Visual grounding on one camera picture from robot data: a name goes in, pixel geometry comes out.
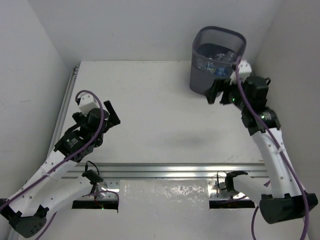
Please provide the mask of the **clear ribbed plastic bottle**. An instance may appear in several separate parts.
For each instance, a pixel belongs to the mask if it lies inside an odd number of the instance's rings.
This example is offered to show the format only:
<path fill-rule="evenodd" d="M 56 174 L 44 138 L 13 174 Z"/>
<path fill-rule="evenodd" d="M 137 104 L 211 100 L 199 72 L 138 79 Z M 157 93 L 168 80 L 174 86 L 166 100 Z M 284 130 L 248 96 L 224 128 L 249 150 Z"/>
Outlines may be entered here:
<path fill-rule="evenodd" d="M 237 54 L 233 51 L 228 51 L 224 54 L 223 61 L 225 63 L 234 63 L 237 59 Z"/>

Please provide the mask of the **green-white label plastic bottle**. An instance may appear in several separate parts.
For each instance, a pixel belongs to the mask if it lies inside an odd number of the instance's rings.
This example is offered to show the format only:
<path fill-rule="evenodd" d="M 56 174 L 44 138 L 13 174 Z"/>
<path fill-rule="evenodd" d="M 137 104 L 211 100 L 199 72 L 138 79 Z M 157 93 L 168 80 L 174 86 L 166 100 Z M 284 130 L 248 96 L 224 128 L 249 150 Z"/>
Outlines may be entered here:
<path fill-rule="evenodd" d="M 217 66 L 210 61 L 206 61 L 203 63 L 203 70 L 204 71 L 209 71 L 210 73 L 214 74 L 216 72 Z"/>

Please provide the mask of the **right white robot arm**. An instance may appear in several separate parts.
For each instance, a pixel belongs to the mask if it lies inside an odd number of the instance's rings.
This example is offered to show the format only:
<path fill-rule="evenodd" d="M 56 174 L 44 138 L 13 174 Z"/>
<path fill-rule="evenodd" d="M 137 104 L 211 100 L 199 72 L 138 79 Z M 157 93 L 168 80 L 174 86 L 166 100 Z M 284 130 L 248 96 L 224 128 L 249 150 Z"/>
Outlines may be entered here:
<path fill-rule="evenodd" d="M 241 120 L 258 147 L 270 180 L 270 187 L 259 185 L 243 170 L 226 174 L 224 190 L 242 192 L 256 203 L 269 224 L 307 218 L 317 204 L 315 193 L 307 193 L 297 183 L 285 149 L 281 124 L 276 113 L 267 107 L 270 79 L 249 76 L 240 85 L 230 79 L 216 79 L 204 92 L 209 104 L 222 94 L 222 105 L 235 105 Z"/>

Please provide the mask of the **blue label plastic bottle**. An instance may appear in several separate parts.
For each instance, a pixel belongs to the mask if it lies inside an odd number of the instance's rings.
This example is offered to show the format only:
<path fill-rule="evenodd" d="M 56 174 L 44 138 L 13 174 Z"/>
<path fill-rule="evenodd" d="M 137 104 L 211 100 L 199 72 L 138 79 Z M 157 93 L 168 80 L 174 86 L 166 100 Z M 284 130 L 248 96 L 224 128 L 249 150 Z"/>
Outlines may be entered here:
<path fill-rule="evenodd" d="M 218 77 L 225 77 L 228 75 L 228 70 L 225 67 L 218 67 L 215 71 L 215 75 Z"/>

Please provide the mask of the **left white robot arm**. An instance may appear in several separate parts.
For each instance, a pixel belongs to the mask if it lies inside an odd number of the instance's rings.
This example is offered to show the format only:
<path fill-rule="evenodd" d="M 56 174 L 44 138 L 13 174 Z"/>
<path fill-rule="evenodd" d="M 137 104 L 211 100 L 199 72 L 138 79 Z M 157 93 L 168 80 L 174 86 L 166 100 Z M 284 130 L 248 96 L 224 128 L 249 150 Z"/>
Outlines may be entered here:
<path fill-rule="evenodd" d="M 54 216 L 63 207 L 80 197 L 92 196 L 102 200 L 110 192 L 99 173 L 85 168 L 71 183 L 57 187 L 60 179 L 85 156 L 103 143 L 103 135 L 120 124 L 110 101 L 105 110 L 95 102 L 78 101 L 80 112 L 72 115 L 75 125 L 65 131 L 48 158 L 24 186 L 8 199 L 0 200 L 0 214 L 19 235 L 28 239 L 41 236 Z"/>

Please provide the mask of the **small clear blue-cap bottle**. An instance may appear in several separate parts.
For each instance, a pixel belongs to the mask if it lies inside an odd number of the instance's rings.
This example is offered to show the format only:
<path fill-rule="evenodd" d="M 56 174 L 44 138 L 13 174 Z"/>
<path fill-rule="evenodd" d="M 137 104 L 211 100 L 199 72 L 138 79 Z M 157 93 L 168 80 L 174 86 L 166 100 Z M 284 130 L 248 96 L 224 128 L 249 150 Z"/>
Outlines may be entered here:
<path fill-rule="evenodd" d="M 223 62 L 224 61 L 224 57 L 225 57 L 224 53 L 217 53 L 214 56 L 214 60 L 219 61 L 219 62 Z"/>

